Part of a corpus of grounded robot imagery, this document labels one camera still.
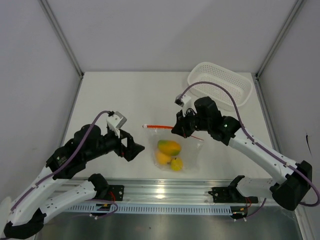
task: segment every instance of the lemon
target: lemon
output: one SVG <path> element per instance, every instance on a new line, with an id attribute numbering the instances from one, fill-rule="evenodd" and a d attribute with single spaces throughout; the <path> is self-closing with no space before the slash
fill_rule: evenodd
<path id="1" fill-rule="evenodd" d="M 171 160 L 171 169 L 173 171 L 180 171 L 184 167 L 184 163 L 180 157 L 175 157 Z"/>
<path id="2" fill-rule="evenodd" d="M 158 164 L 161 164 L 161 165 L 168 164 L 171 161 L 171 156 L 168 156 L 162 153 L 161 151 L 156 151 L 155 158 Z"/>

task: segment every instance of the metal pole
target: metal pole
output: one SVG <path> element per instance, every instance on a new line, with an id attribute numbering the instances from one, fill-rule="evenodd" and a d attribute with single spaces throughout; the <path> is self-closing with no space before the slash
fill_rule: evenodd
<path id="1" fill-rule="evenodd" d="M 280 32 L 278 33 L 275 41 L 273 42 L 268 54 L 266 55 L 265 59 L 263 60 L 258 72 L 256 73 L 256 78 L 260 80 L 260 77 L 264 70 L 266 69 L 266 66 L 269 64 L 270 60 L 272 57 L 275 55 L 277 52 L 279 46 L 285 39 L 289 29 L 293 25 L 294 21 L 296 20 L 297 16 L 299 15 L 301 9 L 305 5 L 307 0 L 297 0 L 296 3 L 294 4 L 289 16 L 285 20 Z"/>
<path id="2" fill-rule="evenodd" d="M 51 27 L 53 28 L 53 31 L 55 32 L 57 38 L 59 39 L 66 55 L 68 56 L 68 58 L 70 59 L 71 63 L 73 64 L 76 72 L 79 74 L 80 77 L 83 76 L 83 72 L 81 71 L 81 68 L 79 66 L 79 63 L 64 35 L 64 33 L 61 30 L 61 27 L 53 13 L 53 11 L 50 8 L 49 3 L 47 2 L 47 0 L 38 0 L 40 6 L 42 7 L 42 10 L 44 12 L 44 14 L 46 15 L 46 17 L 49 20 L 49 23 L 51 25 Z"/>
<path id="3" fill-rule="evenodd" d="M 83 76 L 80 78 L 79 84 L 78 84 L 78 86 L 76 88 L 76 92 L 75 92 L 74 99 L 73 99 L 73 102 L 72 102 L 72 105 L 71 105 L 71 109 L 70 109 L 70 111 L 68 113 L 68 119 L 67 119 L 66 124 L 64 126 L 62 137 L 60 139 L 59 147 L 64 145 L 64 142 L 65 142 L 65 139 L 66 139 L 66 135 L 67 135 L 67 131 L 68 131 L 68 128 L 69 128 L 69 124 L 70 124 L 70 121 L 71 121 L 71 117 L 72 117 L 72 114 L 74 112 L 74 109 L 75 109 L 75 106 L 76 106 L 76 102 L 77 102 L 77 99 L 78 99 L 78 95 L 79 95 L 79 92 L 80 92 L 80 88 L 81 88 L 81 85 L 82 85 L 82 80 L 83 80 Z"/>
<path id="4" fill-rule="evenodd" d="M 281 153 L 281 148 L 279 145 L 279 141 L 277 139 L 277 135 L 275 133 L 275 129 L 274 126 L 272 124 L 271 121 L 271 117 L 269 114 L 269 110 L 267 107 L 267 103 L 264 97 L 264 94 L 262 92 L 261 86 L 260 86 L 260 82 L 256 79 L 256 77 L 254 76 L 254 74 L 252 74 L 252 78 L 253 78 L 253 82 L 254 82 L 254 86 L 256 89 L 256 94 L 258 96 L 259 99 L 259 103 L 262 109 L 262 113 L 263 113 L 263 117 L 265 120 L 265 125 L 266 125 L 266 129 L 268 130 L 269 136 L 270 136 L 270 141 L 272 144 L 272 147 L 274 150 L 276 150 L 277 152 Z"/>

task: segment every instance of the cable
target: cable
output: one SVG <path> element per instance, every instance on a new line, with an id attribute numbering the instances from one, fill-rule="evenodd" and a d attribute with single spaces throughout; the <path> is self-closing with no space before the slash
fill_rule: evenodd
<path id="1" fill-rule="evenodd" d="M 115 197 L 114 193 L 113 193 L 112 191 L 110 191 L 109 194 L 110 194 L 111 197 L 112 197 L 112 201 L 115 202 L 115 201 L 116 201 L 116 197 Z"/>
<path id="2" fill-rule="evenodd" d="M 247 218 L 252 217 L 253 215 L 256 215 L 257 212 L 259 212 L 259 211 L 264 207 L 266 201 L 267 201 L 267 199 L 265 198 L 265 199 L 263 200 L 261 206 L 260 206 L 255 212 L 251 213 L 249 216 L 246 216 L 245 218 L 247 219 Z"/>
<path id="3" fill-rule="evenodd" d="M 240 208 L 240 211 L 246 210 L 246 213 L 248 213 L 248 198 L 245 197 L 245 207 Z"/>
<path id="4" fill-rule="evenodd" d="M 77 155 L 77 153 L 79 152 L 79 150 L 81 149 L 81 147 L 83 146 L 83 144 L 85 143 L 85 140 L 87 139 L 89 133 L 91 132 L 92 128 L 94 127 L 95 123 L 98 121 L 98 119 L 101 117 L 102 114 L 109 114 L 110 111 L 102 111 L 100 112 L 95 119 L 93 120 L 93 122 L 91 123 L 90 127 L 88 128 L 88 130 L 86 131 L 86 133 L 84 134 L 81 142 L 79 143 L 78 147 L 75 149 L 75 151 L 73 152 L 73 154 L 69 157 L 69 159 L 61 166 L 59 167 L 57 170 L 55 170 L 54 172 L 50 173 L 49 175 L 43 177 L 42 179 L 40 179 L 38 182 L 35 183 L 36 187 L 31 187 L 28 189 L 28 191 L 26 191 L 20 198 L 18 201 L 16 201 L 16 203 L 12 206 L 11 211 L 15 210 L 17 208 L 17 206 L 34 190 L 36 189 L 43 181 L 47 180 L 48 178 L 51 178 L 52 176 L 60 173 L 73 159 L 74 157 Z"/>
<path id="5" fill-rule="evenodd" d="M 316 186 L 312 183 L 312 181 L 309 180 L 309 178 L 307 178 L 302 172 L 300 172 L 298 169 L 294 168 L 293 166 L 291 165 L 288 165 L 287 162 L 285 162 L 284 160 L 282 160 L 280 157 L 276 156 L 275 154 L 273 154 L 271 151 L 269 151 L 267 148 L 265 148 L 264 146 L 262 146 L 260 143 L 258 142 L 255 142 L 255 139 L 247 132 L 246 128 L 245 128 L 245 125 L 244 123 L 242 122 L 241 120 L 241 117 L 240 117 L 240 114 L 239 114 L 239 110 L 238 110 L 238 107 L 237 107 L 237 104 L 234 100 L 234 98 L 231 96 L 231 94 L 225 89 L 223 88 L 222 86 L 216 84 L 216 83 L 213 83 L 213 82 L 209 82 L 209 81 L 198 81 L 198 82 L 195 82 L 191 85 L 189 85 L 184 91 L 183 93 L 180 95 L 180 97 L 178 98 L 179 100 L 181 100 L 181 98 L 183 97 L 183 95 L 186 94 L 186 92 L 192 88 L 193 86 L 195 85 L 198 85 L 198 84 L 209 84 L 209 85 L 213 85 L 215 87 L 218 87 L 220 88 L 221 90 L 223 90 L 228 96 L 229 98 L 231 99 L 231 102 L 234 106 L 234 109 L 235 109 L 235 113 L 236 113 L 236 116 L 239 120 L 239 123 L 240 123 L 240 126 L 244 132 L 244 134 L 248 137 L 248 139 L 250 139 L 254 144 L 256 144 L 260 149 L 262 149 L 263 151 L 265 151 L 267 154 L 269 154 L 270 156 L 272 156 L 273 158 L 275 158 L 276 160 L 278 160 L 280 163 L 282 163 L 283 165 L 287 166 L 289 169 L 291 169 L 292 171 L 296 172 L 297 174 L 299 174 L 314 190 L 316 196 L 317 196 L 317 201 L 315 203 L 305 203 L 305 202 L 300 202 L 301 205 L 303 206 L 306 206 L 306 207 L 316 207 L 320 204 L 320 192 L 319 190 L 316 188 Z"/>
<path id="6" fill-rule="evenodd" d="M 250 197 L 246 197 L 246 198 L 245 198 L 245 203 L 247 203 L 247 200 L 248 200 L 248 202 L 249 202 L 249 206 L 247 205 L 247 206 L 245 207 L 246 209 L 250 208 L 251 205 L 252 205 L 252 202 L 251 202 L 251 200 L 250 200 Z"/>
<path id="7" fill-rule="evenodd" d="M 90 199 L 87 202 L 99 202 L 99 203 L 103 202 L 103 203 L 115 205 L 115 210 L 113 210 L 113 211 L 111 211 L 109 213 L 106 213 L 106 214 L 104 214 L 102 216 L 95 216 L 94 217 L 95 219 L 102 219 L 102 218 L 105 218 L 105 217 L 109 217 L 109 216 L 115 214 L 119 209 L 118 204 L 116 204 L 114 201 L 108 201 L 108 200 L 103 200 L 103 199 Z"/>

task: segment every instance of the white wall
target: white wall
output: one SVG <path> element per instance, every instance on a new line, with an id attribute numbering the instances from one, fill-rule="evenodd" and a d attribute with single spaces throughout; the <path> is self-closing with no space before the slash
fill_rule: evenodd
<path id="1" fill-rule="evenodd" d="M 262 75 L 261 85 L 283 153 L 313 166 L 320 188 L 320 1 L 308 0 Z M 309 152 L 306 143 L 309 135 Z M 308 201 L 316 200 L 310 191 Z M 320 206 L 308 208 L 320 239 Z"/>
<path id="2" fill-rule="evenodd" d="M 0 200 L 59 145 L 79 78 L 36 0 L 0 1 Z"/>
<path id="3" fill-rule="evenodd" d="M 296 0 L 48 0 L 83 71 L 256 72 Z"/>

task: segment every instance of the white tabletop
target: white tabletop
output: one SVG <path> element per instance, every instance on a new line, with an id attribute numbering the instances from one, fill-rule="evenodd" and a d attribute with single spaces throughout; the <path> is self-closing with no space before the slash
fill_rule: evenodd
<path id="1" fill-rule="evenodd" d="M 174 126 L 176 113 L 181 109 L 175 97 L 187 87 L 188 72 L 86 72 L 72 113 L 65 141 L 83 125 L 93 121 L 103 110 L 119 111 L 127 122 L 122 127 L 136 143 L 145 146 L 133 161 L 127 162 L 111 152 L 86 164 L 76 177 L 100 173 L 106 178 L 124 179 L 207 179 L 231 180 L 238 175 L 250 178 L 269 178 L 269 174 L 242 153 L 213 140 L 206 132 L 197 132 L 204 139 L 198 157 L 199 170 L 194 173 L 170 172 L 158 169 L 152 159 L 143 124 Z M 253 81 L 251 73 L 240 73 Z M 271 146 L 267 127 L 256 90 L 239 109 L 245 126 L 258 139 Z M 222 115 L 235 112 L 221 109 Z M 98 120 L 102 133 L 107 133 L 106 116 Z"/>

